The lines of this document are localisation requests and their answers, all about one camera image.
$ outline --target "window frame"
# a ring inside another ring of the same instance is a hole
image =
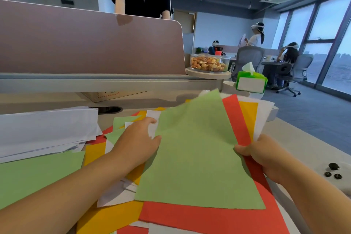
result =
[[[335,57],[335,55],[336,55],[336,53],[337,53],[337,51],[339,49],[339,46],[340,46],[341,41],[342,41],[342,39],[343,39],[343,37],[345,35],[345,32],[346,32],[349,24],[351,24],[351,2],[349,3],[349,6],[348,6],[348,8],[347,8],[347,10],[345,12],[344,18],[342,19],[342,21],[340,23],[339,29],[338,29],[334,39],[308,40],[308,37],[310,36],[310,33],[312,31],[314,22],[316,20],[316,17],[317,17],[320,5],[323,2],[326,2],[326,1],[329,1],[329,0],[318,0],[317,2],[312,2],[312,3],[309,3],[309,4],[305,4],[305,5],[296,7],[294,9],[280,11],[280,13],[289,12],[289,14],[288,14],[287,19],[286,19],[286,23],[285,23],[284,30],[283,30],[283,33],[282,33],[282,37],[280,38],[279,48],[284,46],[283,42],[285,40],[286,33],[287,33],[288,28],[289,28],[291,17],[292,17],[292,14],[293,14],[294,10],[297,10],[297,9],[300,9],[300,8],[303,8],[303,7],[307,7],[307,6],[310,6],[310,5],[314,4],[314,8],[313,8],[312,14],[310,16],[309,22],[307,24],[307,28],[305,30],[305,34],[304,34],[304,36],[302,38],[302,43],[301,43],[300,48],[299,48],[299,53],[300,54],[303,53],[303,51],[305,50],[306,44],[332,43],[332,46],[331,46],[331,48],[329,50],[327,58],[325,59],[325,62],[324,62],[323,67],[322,67],[322,69],[321,69],[321,71],[319,73],[319,76],[317,78],[316,83],[311,83],[309,81],[305,81],[305,82],[301,82],[301,84],[309,86],[309,87],[312,87],[312,88],[320,90],[320,91],[323,91],[325,93],[328,93],[328,94],[331,94],[331,95],[335,95],[335,96],[338,96],[340,98],[343,98],[343,99],[351,101],[351,95],[350,94],[347,94],[345,92],[341,92],[341,91],[338,91],[338,90],[335,90],[335,89],[331,89],[331,88],[327,88],[325,86],[322,86],[324,78],[326,77],[328,69],[330,68],[331,63],[332,63],[332,61],[333,61],[333,59],[334,59],[334,57]]]

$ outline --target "office chair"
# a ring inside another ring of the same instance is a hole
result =
[[[284,63],[278,67],[277,70],[277,75],[276,77],[278,79],[281,79],[285,81],[286,86],[284,86],[282,89],[279,89],[276,91],[278,94],[281,91],[286,91],[288,90],[289,92],[294,94],[294,97],[296,97],[296,93],[298,95],[301,94],[300,91],[293,91],[290,87],[289,84],[291,82],[302,82],[302,81],[307,81],[307,68],[313,61],[313,55],[311,54],[302,54],[300,55],[294,66],[292,66],[290,63]]]
[[[238,49],[237,59],[232,63],[229,71],[232,73],[232,81],[236,81],[238,72],[242,67],[252,62],[253,68],[257,71],[258,66],[262,63],[264,58],[264,49],[257,46],[244,46]]]

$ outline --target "white shirt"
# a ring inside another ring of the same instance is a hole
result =
[[[261,46],[261,34],[253,35],[248,41],[248,45],[250,46]]]

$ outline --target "white desk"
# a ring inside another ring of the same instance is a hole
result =
[[[0,100],[2,101],[0,102],[0,113],[38,111],[77,105],[100,107],[117,104],[126,108],[117,114],[99,115],[98,123],[101,129],[104,130],[112,125],[113,118],[116,116],[130,116],[140,110],[178,105],[184,103],[185,99],[194,98],[199,92],[200,91],[172,91],[167,93],[146,92],[99,103],[93,103],[86,100],[83,95],[75,93],[1,95]],[[263,129],[263,133],[275,138],[284,148],[312,169],[324,162],[351,163],[350,155],[278,118],[267,122]],[[269,183],[276,200],[283,207],[281,207],[281,211],[291,234],[299,233],[296,227],[292,224],[292,221],[295,223],[301,234],[310,233],[285,189],[281,186],[277,186],[271,181],[269,181]]]

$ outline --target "red paper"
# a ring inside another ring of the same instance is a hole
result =
[[[223,104],[238,143],[250,144],[248,130],[242,128],[246,125],[236,95],[223,99]],[[266,205],[265,210],[219,209],[144,202],[139,220],[206,234],[289,234],[262,167],[251,157],[245,157],[245,162]]]
[[[140,228],[134,226],[125,226],[117,230],[117,234],[148,234],[148,228]]]
[[[94,140],[94,141],[87,141],[87,143],[93,145],[93,144],[106,142],[105,134],[108,134],[108,133],[112,132],[112,130],[113,130],[113,126],[111,126],[111,127],[107,128],[106,130],[104,130],[102,135],[96,136],[96,140]]]

